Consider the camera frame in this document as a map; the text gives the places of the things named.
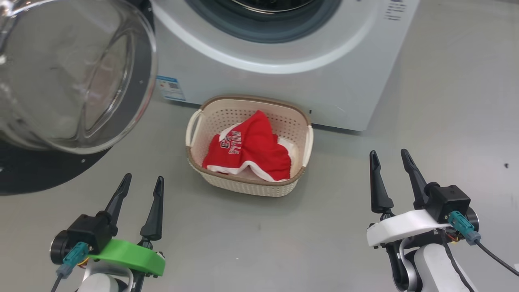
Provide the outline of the grey washing machine door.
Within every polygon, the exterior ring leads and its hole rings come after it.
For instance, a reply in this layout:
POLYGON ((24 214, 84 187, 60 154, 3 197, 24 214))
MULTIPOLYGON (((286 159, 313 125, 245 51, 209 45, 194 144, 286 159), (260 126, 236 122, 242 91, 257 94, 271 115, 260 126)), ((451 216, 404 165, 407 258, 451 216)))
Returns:
POLYGON ((79 176, 143 116, 151 0, 0 0, 0 195, 79 176))

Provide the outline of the cream basket with brown rim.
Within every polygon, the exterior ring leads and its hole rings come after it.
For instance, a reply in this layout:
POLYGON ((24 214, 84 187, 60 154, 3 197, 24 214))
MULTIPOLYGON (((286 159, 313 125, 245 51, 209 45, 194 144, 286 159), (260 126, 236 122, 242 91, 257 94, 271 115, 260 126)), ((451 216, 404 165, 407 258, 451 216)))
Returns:
POLYGON ((204 102, 191 116, 185 134, 187 161, 206 182, 237 193, 282 197, 289 194, 303 176, 313 150, 313 127, 306 113, 289 102, 250 95, 220 95, 204 102), (269 118, 274 134, 295 145, 291 178, 284 182, 266 182, 212 172, 203 168, 213 135, 256 111, 269 118))

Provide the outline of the red printed basketball jersey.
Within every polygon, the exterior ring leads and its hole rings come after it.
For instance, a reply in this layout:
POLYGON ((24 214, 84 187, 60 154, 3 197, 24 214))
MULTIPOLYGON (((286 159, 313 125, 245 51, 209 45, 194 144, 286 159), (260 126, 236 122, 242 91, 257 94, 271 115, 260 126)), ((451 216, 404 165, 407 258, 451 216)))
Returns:
POLYGON ((202 166, 223 174, 250 169, 264 181, 282 182, 291 178, 292 159, 265 113, 256 111, 213 137, 202 166))

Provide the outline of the red shorts with white trim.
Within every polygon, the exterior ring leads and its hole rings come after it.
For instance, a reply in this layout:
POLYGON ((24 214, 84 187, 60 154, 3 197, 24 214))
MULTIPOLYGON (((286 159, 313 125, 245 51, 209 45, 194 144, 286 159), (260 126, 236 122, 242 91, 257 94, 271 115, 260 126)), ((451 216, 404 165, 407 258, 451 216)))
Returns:
POLYGON ((293 141, 288 140, 288 139, 283 138, 283 137, 280 137, 280 136, 278 136, 278 144, 280 144, 281 146, 283 146, 287 150, 288 156, 289 156, 290 161, 291 161, 290 172, 292 172, 292 170, 293 170, 293 168, 296 165, 297 160, 298 160, 298 148, 297 148, 297 145, 293 141))

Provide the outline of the white front-load washing machine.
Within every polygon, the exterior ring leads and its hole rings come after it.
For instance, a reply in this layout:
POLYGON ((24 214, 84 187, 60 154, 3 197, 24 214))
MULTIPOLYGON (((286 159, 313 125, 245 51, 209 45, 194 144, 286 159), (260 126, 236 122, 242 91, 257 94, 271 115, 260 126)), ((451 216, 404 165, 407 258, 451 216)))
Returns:
POLYGON ((289 102, 315 124, 367 128, 420 0, 151 0, 158 75, 185 103, 289 102))

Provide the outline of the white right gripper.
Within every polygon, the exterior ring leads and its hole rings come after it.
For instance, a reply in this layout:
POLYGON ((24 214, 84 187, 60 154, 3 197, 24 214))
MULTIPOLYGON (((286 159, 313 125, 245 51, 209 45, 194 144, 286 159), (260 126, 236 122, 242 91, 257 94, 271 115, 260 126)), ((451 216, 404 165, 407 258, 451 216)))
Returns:
MULTIPOLYGON (((408 150, 403 148, 401 157, 413 189, 414 209, 424 209, 429 198, 424 191, 427 183, 408 150)), ((381 164, 376 151, 373 150, 369 153, 371 211, 375 214, 391 215, 394 203, 387 194, 380 171, 381 164)), ((449 223, 436 222, 426 210, 412 210, 368 227, 367 243, 369 247, 375 247, 449 226, 449 223)))

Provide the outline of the blue energy label sticker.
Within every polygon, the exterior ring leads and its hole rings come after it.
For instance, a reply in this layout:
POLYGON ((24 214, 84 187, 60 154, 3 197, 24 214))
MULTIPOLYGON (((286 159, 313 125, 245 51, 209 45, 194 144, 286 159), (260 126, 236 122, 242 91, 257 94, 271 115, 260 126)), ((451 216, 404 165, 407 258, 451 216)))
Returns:
POLYGON ((183 90, 176 78, 165 77, 158 75, 156 83, 162 96, 167 100, 185 101, 183 90))

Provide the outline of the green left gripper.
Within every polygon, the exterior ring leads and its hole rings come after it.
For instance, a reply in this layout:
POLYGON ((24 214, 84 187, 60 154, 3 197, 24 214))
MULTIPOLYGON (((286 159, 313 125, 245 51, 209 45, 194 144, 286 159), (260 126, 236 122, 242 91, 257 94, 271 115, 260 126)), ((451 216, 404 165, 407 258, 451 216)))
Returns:
MULTIPOLYGON (((127 173, 124 175, 105 208, 106 214, 110 215, 110 225, 112 227, 117 227, 122 202, 128 194, 131 180, 132 174, 127 173)), ((163 236, 164 184, 164 178, 159 176, 152 193, 153 202, 148 218, 144 226, 141 227, 140 235, 143 240, 158 241, 163 236)), ((159 253, 129 241, 117 239, 110 240, 98 254, 89 253, 88 257, 156 277, 163 276, 166 265, 165 259, 159 253)))

